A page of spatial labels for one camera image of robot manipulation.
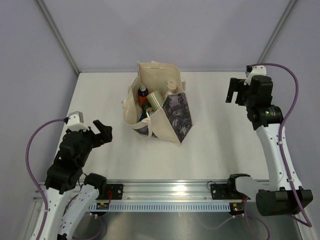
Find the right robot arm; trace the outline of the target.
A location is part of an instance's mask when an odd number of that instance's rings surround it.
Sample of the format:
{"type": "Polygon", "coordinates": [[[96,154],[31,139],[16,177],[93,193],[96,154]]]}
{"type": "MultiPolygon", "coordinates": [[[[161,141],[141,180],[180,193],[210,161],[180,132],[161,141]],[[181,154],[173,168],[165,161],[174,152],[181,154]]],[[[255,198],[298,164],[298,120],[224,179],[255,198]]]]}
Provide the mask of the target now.
{"type": "Polygon", "coordinates": [[[233,199],[242,194],[256,202],[262,216],[297,215],[313,200],[310,189],[304,189],[293,167],[288,151],[284,117],[272,104],[273,82],[268,76],[255,75],[251,80],[231,78],[226,95],[230,103],[244,106],[265,156],[269,186],[253,180],[248,174],[229,176],[226,192],[233,199]]]}

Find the green bottle beige cap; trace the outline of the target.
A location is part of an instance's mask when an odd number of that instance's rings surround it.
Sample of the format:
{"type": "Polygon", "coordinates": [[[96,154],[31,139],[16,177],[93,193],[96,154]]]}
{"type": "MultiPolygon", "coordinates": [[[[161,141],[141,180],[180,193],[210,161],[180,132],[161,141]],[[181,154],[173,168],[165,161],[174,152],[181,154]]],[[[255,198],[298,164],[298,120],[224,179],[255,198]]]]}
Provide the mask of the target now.
{"type": "Polygon", "coordinates": [[[164,99],[158,90],[151,92],[147,95],[147,100],[150,103],[154,111],[162,108],[164,99]]]}

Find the beige pump bottle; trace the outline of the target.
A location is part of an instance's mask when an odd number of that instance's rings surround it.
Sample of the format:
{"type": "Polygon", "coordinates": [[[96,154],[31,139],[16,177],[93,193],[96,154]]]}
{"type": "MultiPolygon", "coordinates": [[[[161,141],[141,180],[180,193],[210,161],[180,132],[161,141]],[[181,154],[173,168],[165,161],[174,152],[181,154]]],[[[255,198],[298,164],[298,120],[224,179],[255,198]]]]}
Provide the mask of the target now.
{"type": "Polygon", "coordinates": [[[174,83],[167,81],[167,89],[166,89],[164,98],[166,99],[167,96],[173,95],[176,92],[176,90],[177,90],[177,86],[174,83]]]}

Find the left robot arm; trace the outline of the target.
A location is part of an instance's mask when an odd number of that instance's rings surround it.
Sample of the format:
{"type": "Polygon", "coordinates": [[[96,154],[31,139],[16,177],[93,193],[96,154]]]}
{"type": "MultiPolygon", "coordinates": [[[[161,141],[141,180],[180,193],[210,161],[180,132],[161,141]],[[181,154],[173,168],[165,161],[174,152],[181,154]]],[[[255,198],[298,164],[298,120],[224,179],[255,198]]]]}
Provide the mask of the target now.
{"type": "Polygon", "coordinates": [[[107,179],[90,173],[73,204],[68,205],[89,154],[92,149],[112,141],[113,128],[94,120],[93,124],[99,130],[99,133],[94,133],[76,114],[63,118],[62,122],[67,130],[53,164],[47,170],[45,190],[42,190],[32,172],[28,173],[44,203],[32,240],[71,240],[91,203],[95,199],[103,199],[108,192],[107,179]]]}

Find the orange blue spray bottle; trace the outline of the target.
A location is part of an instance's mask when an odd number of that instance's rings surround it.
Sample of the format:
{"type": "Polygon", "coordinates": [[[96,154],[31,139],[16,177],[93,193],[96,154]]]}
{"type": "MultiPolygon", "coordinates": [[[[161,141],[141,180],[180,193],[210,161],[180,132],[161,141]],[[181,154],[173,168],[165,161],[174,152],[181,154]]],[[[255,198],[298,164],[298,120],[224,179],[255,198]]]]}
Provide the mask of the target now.
{"type": "Polygon", "coordinates": [[[148,102],[148,99],[147,99],[148,94],[149,94],[149,90],[146,88],[144,84],[142,84],[138,89],[138,102],[140,107],[142,107],[143,104],[148,102]]]}

